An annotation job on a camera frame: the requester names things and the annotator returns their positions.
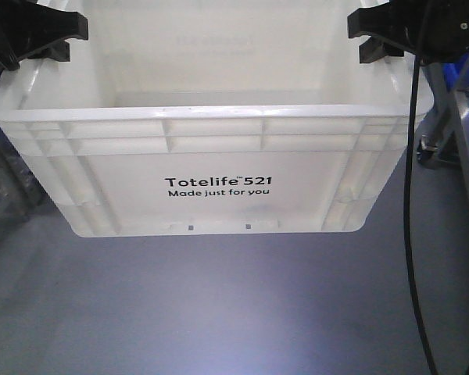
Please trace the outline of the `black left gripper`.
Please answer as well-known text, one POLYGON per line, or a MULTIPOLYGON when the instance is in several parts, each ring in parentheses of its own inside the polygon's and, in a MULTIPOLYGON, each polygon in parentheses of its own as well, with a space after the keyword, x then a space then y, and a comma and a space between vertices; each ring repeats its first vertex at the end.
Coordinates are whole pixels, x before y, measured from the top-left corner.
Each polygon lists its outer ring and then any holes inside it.
POLYGON ((18 70, 24 59, 70 61, 66 39, 89 39, 88 19, 78 12, 67 12, 39 5, 37 1, 0 1, 0 70, 18 70), (33 4, 33 38, 27 10, 33 4))

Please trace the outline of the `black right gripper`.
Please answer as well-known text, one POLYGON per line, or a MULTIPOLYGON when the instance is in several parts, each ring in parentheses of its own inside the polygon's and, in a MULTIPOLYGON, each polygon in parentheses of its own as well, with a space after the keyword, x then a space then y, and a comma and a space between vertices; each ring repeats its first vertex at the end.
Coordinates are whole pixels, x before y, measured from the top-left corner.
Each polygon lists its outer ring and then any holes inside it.
POLYGON ((469 52, 469 1, 395 0, 358 8, 347 16, 347 32, 349 39, 373 37, 359 46, 360 64, 404 57, 383 41, 406 41, 406 50, 427 63, 454 63, 469 52))

